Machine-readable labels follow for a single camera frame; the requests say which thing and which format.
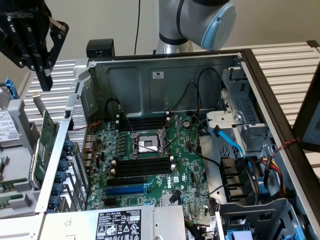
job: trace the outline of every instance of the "motherboard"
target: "motherboard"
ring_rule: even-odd
[[[206,177],[200,178],[204,162],[191,149],[197,148],[198,124],[189,138],[191,116],[170,119],[162,129],[135,130],[132,124],[134,131],[121,131],[114,122],[104,122],[88,130],[83,157],[90,160],[87,210],[179,204],[194,223],[210,222],[209,198],[200,194],[208,192]]]

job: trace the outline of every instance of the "label sticker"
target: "label sticker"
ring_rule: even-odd
[[[14,122],[7,111],[0,112],[0,142],[18,140],[19,135]]]
[[[165,74],[163,71],[153,71],[152,72],[152,79],[163,79]]]
[[[96,240],[140,240],[141,210],[101,212]]]

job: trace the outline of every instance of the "metal mesh panel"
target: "metal mesh panel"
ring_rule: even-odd
[[[74,123],[73,129],[80,129],[87,126],[87,120],[85,117],[85,112],[82,106],[82,101],[80,96],[77,96],[74,102],[72,119]],[[78,131],[68,131],[69,139],[74,143],[79,144],[79,148],[81,152],[85,144],[86,131],[87,131],[86,128],[83,128]]]

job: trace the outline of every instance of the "black frame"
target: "black frame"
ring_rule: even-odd
[[[303,140],[306,134],[309,122],[314,116],[314,112],[320,103],[320,62],[314,73],[308,91],[301,105],[298,116],[293,125],[293,132],[297,138]],[[308,142],[301,142],[302,148],[312,152],[320,153],[320,145],[311,144]]]
[[[293,130],[282,110],[274,92],[272,91],[266,76],[264,75],[260,65],[251,49],[234,49],[234,50],[217,50],[217,51],[202,51],[202,52],[183,52],[172,54],[150,54],[150,55],[131,55],[131,56],[115,56],[99,59],[100,61],[120,61],[120,60],[146,60],[146,59],[161,59],[161,58],[177,58],[177,57],[196,57],[206,55],[219,54],[237,54],[241,53],[243,61],[251,74],[254,84],[262,98],[263,104],[271,118],[274,128],[279,136],[282,144],[292,139],[295,139]],[[320,182],[312,169],[303,149],[300,144],[295,142],[284,148],[292,168],[296,174],[302,190],[310,204],[311,210],[320,225]]]

